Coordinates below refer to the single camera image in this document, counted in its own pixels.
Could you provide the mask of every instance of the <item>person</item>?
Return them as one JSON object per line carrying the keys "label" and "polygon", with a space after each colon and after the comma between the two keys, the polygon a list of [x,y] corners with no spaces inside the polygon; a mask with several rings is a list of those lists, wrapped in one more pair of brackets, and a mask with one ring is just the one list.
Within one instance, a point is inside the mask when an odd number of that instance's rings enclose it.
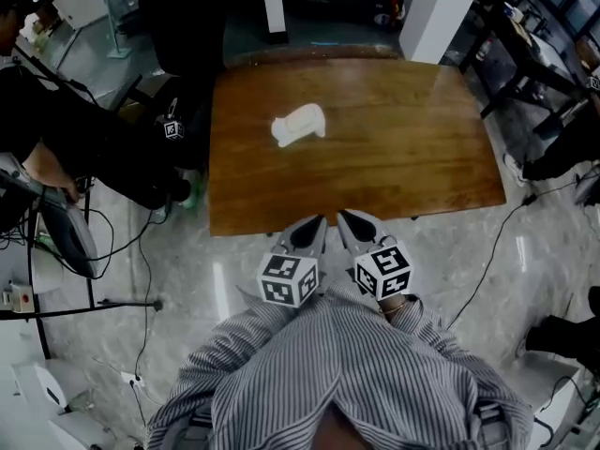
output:
{"label": "person", "polygon": [[181,367],[148,449],[527,446],[531,408],[416,296],[381,312],[339,283],[300,309],[246,299]]}
{"label": "person", "polygon": [[[188,199],[190,183],[161,163],[143,128],[68,89],[46,88],[10,58],[25,17],[37,9],[33,0],[0,0],[0,55],[5,57],[0,69],[0,153],[12,154],[32,178],[63,188],[74,202],[80,199],[76,180],[88,176],[152,210],[163,207],[169,196],[177,202]],[[18,205],[28,206],[22,190],[11,191],[18,194]],[[0,200],[0,207],[12,205],[6,195]]]}
{"label": "person", "polygon": [[600,287],[591,287],[588,299],[593,318],[573,323],[550,315],[527,333],[525,350],[575,358],[591,373],[600,375]]}
{"label": "person", "polygon": [[591,99],[592,103],[565,125],[541,158],[520,163],[511,155],[504,155],[504,165],[520,187],[528,181],[558,178],[581,162],[600,158],[600,98],[592,95]]}

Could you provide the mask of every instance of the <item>striped shirt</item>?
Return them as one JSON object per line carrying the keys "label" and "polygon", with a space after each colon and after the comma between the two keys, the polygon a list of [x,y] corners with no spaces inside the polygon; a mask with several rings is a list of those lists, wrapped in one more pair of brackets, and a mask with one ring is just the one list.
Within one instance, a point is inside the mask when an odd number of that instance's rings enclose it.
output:
{"label": "striped shirt", "polygon": [[531,408],[438,316],[414,298],[390,323],[363,298],[334,284],[300,310],[248,301],[189,356],[147,447],[310,448],[330,405],[373,448],[489,446],[490,408],[501,448],[527,446]]}

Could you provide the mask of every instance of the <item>black pants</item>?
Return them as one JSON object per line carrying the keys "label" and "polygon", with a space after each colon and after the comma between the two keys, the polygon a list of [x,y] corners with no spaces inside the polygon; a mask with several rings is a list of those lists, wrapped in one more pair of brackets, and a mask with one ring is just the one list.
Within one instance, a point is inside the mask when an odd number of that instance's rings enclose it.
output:
{"label": "black pants", "polygon": [[189,182],[164,161],[150,128],[133,127],[83,99],[57,97],[68,105],[65,132],[45,142],[72,177],[95,176],[150,210],[161,208],[169,196],[176,202],[189,196]]}
{"label": "black pants", "polygon": [[600,118],[589,105],[562,131],[543,157],[523,165],[523,178],[557,178],[578,163],[597,158],[600,158]]}
{"label": "black pants", "polygon": [[547,317],[527,335],[526,348],[575,358],[592,373],[600,372],[600,320],[572,323],[558,317]]}

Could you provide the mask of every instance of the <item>white column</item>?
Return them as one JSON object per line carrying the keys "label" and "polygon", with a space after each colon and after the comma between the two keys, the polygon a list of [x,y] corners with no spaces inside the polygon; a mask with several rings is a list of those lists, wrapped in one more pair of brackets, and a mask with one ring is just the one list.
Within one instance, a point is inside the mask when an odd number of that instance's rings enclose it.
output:
{"label": "white column", "polygon": [[438,64],[473,0],[412,0],[400,34],[407,60]]}
{"label": "white column", "polygon": [[269,32],[285,32],[285,15],[283,13],[283,0],[264,0],[266,17],[269,21]]}

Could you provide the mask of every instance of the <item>wooden table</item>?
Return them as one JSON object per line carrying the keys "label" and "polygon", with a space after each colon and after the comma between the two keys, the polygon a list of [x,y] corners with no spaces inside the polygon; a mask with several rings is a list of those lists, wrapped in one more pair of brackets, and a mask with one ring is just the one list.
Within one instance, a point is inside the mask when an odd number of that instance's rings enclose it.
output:
{"label": "wooden table", "polygon": [[[327,136],[279,148],[276,117],[322,106]],[[214,236],[282,231],[352,208],[381,218],[505,203],[475,101],[456,68],[339,59],[241,67],[217,80]]]}

